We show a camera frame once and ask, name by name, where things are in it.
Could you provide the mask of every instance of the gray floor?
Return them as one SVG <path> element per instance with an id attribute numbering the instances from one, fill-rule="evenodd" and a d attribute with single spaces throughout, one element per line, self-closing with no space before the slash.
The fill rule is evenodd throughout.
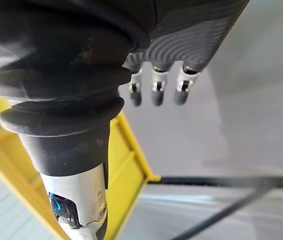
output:
<path id="1" fill-rule="evenodd" d="M 154 171 L 179 176 L 283 175 L 283 0 L 251 0 L 187 104 L 177 107 L 173 93 L 179 66 L 171 70 L 161 107 L 151 104 L 148 63 L 142 106 L 133 107 L 127 86 L 120 90 L 124 111 Z M 196 239 L 283 239 L 283 191 L 274 194 Z M 242 195 L 148 187 L 121 239 L 168 240 Z"/>
<path id="2" fill-rule="evenodd" d="M 0 240 L 54 240 L 54 236 L 0 180 Z"/>

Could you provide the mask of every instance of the robotic hand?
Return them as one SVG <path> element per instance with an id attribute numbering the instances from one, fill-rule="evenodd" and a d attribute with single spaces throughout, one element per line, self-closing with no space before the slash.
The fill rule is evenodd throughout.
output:
<path id="1" fill-rule="evenodd" d="M 0 0 L 0 123 L 19 135 L 52 212 L 71 239 L 107 229 L 110 120 L 141 103 L 140 73 L 153 63 L 153 101 L 184 61 L 175 100 L 208 64 L 249 0 Z"/>

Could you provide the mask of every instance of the ribbed surface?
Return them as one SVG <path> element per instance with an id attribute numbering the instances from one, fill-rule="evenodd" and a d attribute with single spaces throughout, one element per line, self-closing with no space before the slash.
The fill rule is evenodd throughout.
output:
<path id="1" fill-rule="evenodd" d="M 169 12 L 151 33 L 148 50 L 130 54 L 125 66 L 142 62 L 171 64 L 185 61 L 201 71 L 215 54 L 223 39 L 245 8 L 248 0 L 185 1 Z"/>
<path id="2" fill-rule="evenodd" d="M 17 101 L 0 114 L 6 130 L 68 136 L 109 123 L 120 112 L 124 101 L 117 89 L 131 75 L 121 67 L 132 49 L 126 35 L 70 13 L 0 6 L 0 56 L 15 55 L 0 67 L 0 98 Z"/>

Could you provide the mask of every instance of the blue light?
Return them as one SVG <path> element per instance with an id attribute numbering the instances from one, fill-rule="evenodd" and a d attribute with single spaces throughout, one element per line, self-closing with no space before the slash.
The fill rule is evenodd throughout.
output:
<path id="1" fill-rule="evenodd" d="M 54 194 L 52 193 L 51 196 L 52 196 L 52 198 L 54 199 L 55 203 L 56 203 L 57 206 L 58 206 L 58 209 L 55 208 L 55 211 L 56 211 L 56 210 L 60 210 L 60 209 L 61 209 L 61 206 L 59 205 L 59 203 L 58 203 L 57 200 L 55 199 Z"/>

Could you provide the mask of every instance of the black metal rod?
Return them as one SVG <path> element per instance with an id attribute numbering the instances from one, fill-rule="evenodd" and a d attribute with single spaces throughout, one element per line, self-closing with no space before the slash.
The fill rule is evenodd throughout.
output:
<path id="1" fill-rule="evenodd" d="M 224 219 L 225 217 L 233 214 L 237 210 L 239 210 L 239 209 L 247 206 L 248 204 L 256 201 L 257 199 L 259 199 L 260 197 L 262 197 L 263 195 L 268 193 L 268 191 L 270 189 L 271 189 L 270 187 L 269 188 L 257 189 L 255 192 L 249 194 L 245 198 L 238 200 L 237 202 L 233 203 L 232 205 L 226 207 L 224 210 L 216 213 L 215 215 L 213 215 L 213 216 L 209 217 L 208 219 L 202 221 L 201 223 L 195 225 L 194 227 L 190 228 L 189 230 L 183 232 L 182 234 L 172 238 L 171 240 L 187 240 L 187 239 L 190 239 L 190 238 L 196 236 L 197 234 L 201 233 L 202 231 L 209 228 L 210 226 L 216 224 L 217 222 Z"/>
<path id="2" fill-rule="evenodd" d="M 261 188 L 272 187 L 283 189 L 283 177 L 188 177 L 162 176 L 160 181 L 150 181 L 149 184 L 188 185 L 202 187 L 224 188 Z"/>

